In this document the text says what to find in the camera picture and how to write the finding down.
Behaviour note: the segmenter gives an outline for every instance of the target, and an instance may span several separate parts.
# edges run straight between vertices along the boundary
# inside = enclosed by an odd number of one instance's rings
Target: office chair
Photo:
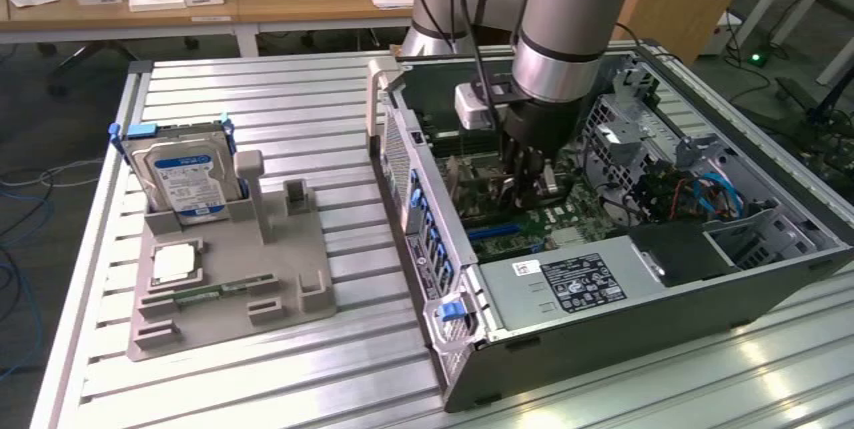
[[[194,51],[199,49],[199,40],[194,37],[184,37],[184,47]],[[38,44],[39,52],[44,56],[56,54],[56,46],[54,44]],[[47,92],[54,97],[64,97],[68,95],[68,87],[60,84],[60,78],[86,60],[98,54],[103,49],[116,52],[128,62],[139,61],[139,58],[120,41],[92,41],[68,57],[60,65],[51,71],[48,75]]]

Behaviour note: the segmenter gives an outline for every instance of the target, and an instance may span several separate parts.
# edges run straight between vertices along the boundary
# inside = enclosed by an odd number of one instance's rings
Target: blue latch
[[[455,319],[462,319],[469,314],[466,312],[466,305],[463,301],[446,302],[439,306],[439,319],[442,322],[449,322]]]
[[[421,188],[413,191],[413,199],[410,199],[410,207],[418,206],[418,201],[422,198],[422,190]]]
[[[131,124],[128,126],[128,139],[140,139],[143,137],[154,137],[158,135],[158,124],[154,122],[146,124]]]
[[[122,146],[122,124],[119,124],[118,122],[114,122],[112,124],[110,124],[108,132],[110,132],[110,143],[116,148],[116,151],[119,151],[119,154],[122,154],[122,158],[124,159],[124,162],[131,164],[128,155],[124,152],[124,147]]]

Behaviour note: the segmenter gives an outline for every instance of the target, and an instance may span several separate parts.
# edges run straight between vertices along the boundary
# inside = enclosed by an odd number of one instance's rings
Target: black cable
[[[626,24],[623,24],[622,22],[615,22],[614,25],[629,33],[629,35],[631,36],[631,38],[635,41],[635,46],[641,47],[641,39],[638,39],[638,35],[635,34],[635,31],[633,31],[629,28],[629,26]]]
[[[18,44],[12,44],[12,50],[10,51],[10,53],[6,56],[0,57],[0,65],[3,65],[6,61],[12,59],[16,52],[18,52]]]
[[[10,367],[0,367],[0,374],[7,372]],[[44,366],[20,366],[15,369],[15,374],[27,374],[44,371]]]
[[[523,1],[525,1],[525,4],[522,4],[522,7],[519,8],[519,17],[517,18],[517,24],[513,26],[513,32],[510,33],[510,45],[513,46],[514,50],[519,42],[519,31],[522,30],[522,20],[525,19],[525,9],[529,5],[529,0],[523,0]]]
[[[0,324],[2,324],[3,321],[6,321],[10,315],[12,314],[12,311],[15,310],[15,307],[18,306],[18,303],[22,299],[22,276],[19,274],[18,264],[15,263],[15,259],[12,258],[12,254],[10,254],[10,252],[4,249],[3,246],[0,246],[0,252],[3,252],[3,254],[6,255],[6,258],[10,262],[8,265],[12,268],[10,273],[10,277],[11,277],[10,282],[15,281],[15,296],[12,296],[12,303],[10,304],[10,307],[7,307],[6,310],[3,311],[3,314],[0,314]]]
[[[626,206],[626,227],[631,227],[631,212],[629,211],[629,197],[631,197],[631,193],[626,192],[626,194],[623,194],[623,199],[621,200],[621,202],[623,203],[623,206]],[[643,211],[639,211],[642,214],[642,217],[638,217],[638,222],[643,222],[643,219],[646,219],[646,214],[643,214]]]
[[[587,159],[590,159],[590,137],[585,137],[585,148],[582,149],[582,176],[585,179],[587,179]]]
[[[6,281],[3,281],[3,284],[0,284],[0,291],[3,291],[7,287],[10,287],[10,284],[12,284],[12,281],[15,280],[15,274],[6,266],[0,266],[0,269],[3,270],[7,277]]]
[[[631,207],[629,207],[629,206],[627,206],[627,205],[625,205],[625,204],[621,204],[621,203],[619,203],[619,202],[617,202],[617,201],[613,201],[613,200],[611,200],[611,199],[609,199],[607,197],[605,197],[605,196],[599,196],[599,199],[602,199],[602,202],[603,202],[603,203],[606,203],[606,204],[611,204],[614,207],[619,207],[619,208],[621,208],[621,209],[623,209],[627,213],[634,214],[634,215],[635,215],[635,216],[638,216],[638,217],[645,217],[645,214],[643,214],[641,211],[638,211],[637,209],[633,209]]]
[[[457,44],[457,8],[455,6],[455,1],[451,0],[451,41]]]
[[[733,216],[733,208],[730,207],[730,195],[729,195],[729,191],[726,190],[726,188],[723,188],[723,186],[721,186],[722,188],[718,189],[718,194],[721,196],[723,196],[723,206],[726,207],[726,215],[727,217]]]
[[[10,232],[12,232],[12,230],[20,226],[24,221],[27,219],[30,219],[30,217],[36,213],[36,211],[42,208],[42,206],[44,206],[48,203],[48,199],[51,198],[51,194],[54,193],[54,174],[51,173],[51,171],[46,170],[46,169],[36,169],[36,168],[26,168],[26,169],[16,169],[15,171],[10,171],[4,174],[0,175],[0,180],[7,181],[8,180],[8,176],[11,174],[18,174],[22,172],[38,172],[39,176],[42,177],[44,174],[47,174],[48,176],[48,190],[44,192],[44,196],[42,196],[42,201],[39,201],[39,203],[30,209],[30,211],[27,211],[27,214],[24,214],[20,219],[18,219],[18,221],[15,221],[12,223],[12,225],[10,227],[7,227],[3,231],[0,231],[0,237],[6,236]]]
[[[490,116],[493,116],[493,120],[495,121],[495,125],[498,126],[498,124],[501,124],[501,118],[498,115],[498,110],[495,109],[495,104],[493,103],[493,84],[490,83],[490,77],[487,76],[486,68],[483,67],[483,58],[481,57],[481,48],[478,47],[475,29],[471,25],[471,18],[469,16],[469,0],[461,0],[461,6],[461,9],[463,10],[463,21],[466,22],[466,30],[469,31],[469,36],[471,37],[471,45],[474,46],[475,67],[478,69],[481,85],[483,86],[483,100],[490,111]]]
[[[35,341],[34,346],[30,349],[27,355],[20,360],[20,362],[18,362],[10,368],[4,368],[3,371],[0,371],[0,382],[3,382],[3,380],[6,380],[7,377],[10,377],[12,374],[15,374],[15,372],[18,372],[18,370],[20,368],[31,368],[31,367],[34,367],[32,365],[27,365],[27,363],[34,358],[39,357],[42,355],[42,352],[43,352],[43,348],[44,348],[44,345],[43,345],[44,344],[44,321],[42,319],[42,311],[40,311],[39,306],[38,306],[36,298],[35,298],[35,295],[34,295],[34,288],[32,288],[32,284],[30,282],[30,279],[26,277],[26,275],[24,275],[18,263],[15,262],[15,258],[12,257],[12,254],[10,254],[10,251],[2,245],[0,245],[0,253],[3,254],[3,256],[6,257],[6,259],[8,261],[8,264],[6,264],[6,266],[8,266],[8,269],[16,274],[18,287],[24,292],[24,294],[27,295],[27,299],[30,301],[31,310],[32,310],[35,329],[36,329],[36,341]],[[3,320],[6,320],[8,315],[12,313],[12,309],[15,308],[16,305],[18,305],[18,298],[15,300],[15,303],[12,304],[10,309],[7,310],[7,312],[0,316],[0,322],[3,322]]]
[[[733,102],[735,102],[735,99],[738,99],[739,97],[750,94],[751,92],[761,91],[762,89],[771,87],[771,80],[761,72],[754,71],[753,69],[749,69],[747,67],[742,66],[742,48],[738,45],[738,38],[735,37],[735,31],[733,30],[733,22],[730,20],[729,7],[726,8],[726,26],[730,32],[730,40],[726,43],[727,55],[723,56],[723,62],[727,65],[733,66],[739,71],[749,72],[750,74],[759,76],[762,78],[762,85],[751,87],[743,90],[742,92],[737,93],[735,95],[730,96],[730,98],[727,99],[727,102],[731,104]]]
[[[430,22],[433,23],[433,27],[437,29],[437,32],[439,33],[439,36],[442,36],[442,40],[445,41],[445,43],[449,45],[449,49],[451,49],[451,52],[454,52],[454,45],[451,44],[451,41],[449,40],[449,36],[445,35],[445,32],[442,32],[442,28],[439,27],[439,23],[437,22],[437,18],[433,17],[433,12],[430,12],[430,7],[427,7],[427,1],[426,0],[419,0],[422,3],[422,7],[425,8],[425,12],[427,13],[427,18],[430,19]]]

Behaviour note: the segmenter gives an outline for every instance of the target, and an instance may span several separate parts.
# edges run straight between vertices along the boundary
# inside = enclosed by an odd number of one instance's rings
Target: aluminum workbench
[[[34,427],[853,427],[850,269],[730,333],[486,408],[442,412],[366,150],[366,65],[382,55],[163,62],[128,76],[118,122],[203,121],[227,112],[239,148],[263,151],[264,186],[308,180],[340,312],[131,362],[146,199],[111,148]]]

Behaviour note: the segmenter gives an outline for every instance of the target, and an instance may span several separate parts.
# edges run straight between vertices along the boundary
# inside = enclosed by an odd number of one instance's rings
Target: floor
[[[746,15],[755,1],[734,0],[733,10]],[[790,2],[775,2],[761,28],[767,29],[774,24]],[[378,32],[385,44],[402,40],[402,30]],[[366,33],[362,35],[362,49],[371,49]],[[828,89],[818,86],[813,79],[852,36],[852,21],[817,5],[786,42],[790,59],[773,60],[762,72],[771,78],[795,78],[817,97],[824,97]],[[151,60],[236,57],[238,47],[232,38],[208,36],[199,40],[202,47],[196,51],[184,48],[180,38],[131,41],[128,47],[139,57]],[[745,49],[750,50],[762,40],[763,34],[757,31]],[[354,33],[340,31],[318,33],[312,48],[302,44],[300,34],[267,36],[262,42],[264,54],[358,49]],[[122,95],[126,63],[114,54],[99,54],[68,77],[68,96],[55,100],[46,94],[44,77],[62,60],[60,56],[71,54],[78,45],[60,44],[58,47],[59,56],[44,58],[34,45],[20,45],[14,56],[0,63],[0,174],[20,168],[55,167],[103,155],[107,126]],[[12,50],[11,46],[0,46],[0,61]],[[761,83],[758,77],[731,68],[718,58],[698,60],[693,68],[725,95],[733,95]],[[773,115],[779,112],[781,104],[774,99],[774,91],[774,88],[757,91],[739,102]],[[854,87],[849,88],[845,97],[841,108],[850,108]],[[74,182],[96,175],[98,165],[91,165],[63,173],[58,182]],[[40,196],[44,189],[34,187],[20,193]],[[27,427],[32,415],[94,192],[94,184],[56,189],[51,196],[55,206],[52,220],[32,238],[11,248],[32,282],[46,340],[23,370],[0,381],[0,426],[8,429]],[[7,221],[16,220],[28,209],[26,203],[0,198],[0,227],[6,227]],[[8,291],[0,292],[0,311],[7,307],[10,298]],[[22,302],[11,318],[0,325],[0,373],[27,354],[34,340],[34,317],[28,305]]]

